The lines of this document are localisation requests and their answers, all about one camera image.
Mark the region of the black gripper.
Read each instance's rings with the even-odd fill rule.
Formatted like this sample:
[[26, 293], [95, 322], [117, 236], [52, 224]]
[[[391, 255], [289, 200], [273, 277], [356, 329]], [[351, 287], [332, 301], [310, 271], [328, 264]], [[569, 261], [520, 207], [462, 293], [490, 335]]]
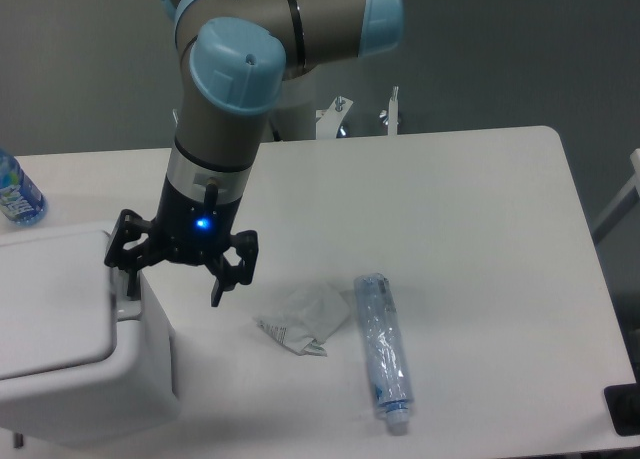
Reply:
[[[259, 245], [255, 230], [231, 235], [240, 199], [206, 211], [202, 202], [180, 193], [164, 180], [156, 216], [145, 220], [123, 209], [110, 235], [104, 264], [126, 276], [126, 295], [138, 290], [138, 273], [163, 260], [205, 265], [215, 277], [211, 306], [218, 307], [225, 292], [253, 281]], [[239, 258], [231, 264], [225, 253], [233, 249]]]

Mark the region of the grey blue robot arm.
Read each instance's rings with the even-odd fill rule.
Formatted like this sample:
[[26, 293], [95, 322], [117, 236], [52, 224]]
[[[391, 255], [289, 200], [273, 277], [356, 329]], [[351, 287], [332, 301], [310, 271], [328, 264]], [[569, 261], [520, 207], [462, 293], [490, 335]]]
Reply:
[[211, 302], [249, 284], [259, 246], [232, 229], [289, 74], [395, 48], [402, 0], [178, 0], [174, 44], [183, 100], [155, 217], [123, 210], [104, 262], [119, 295], [139, 298], [142, 269], [205, 266]]

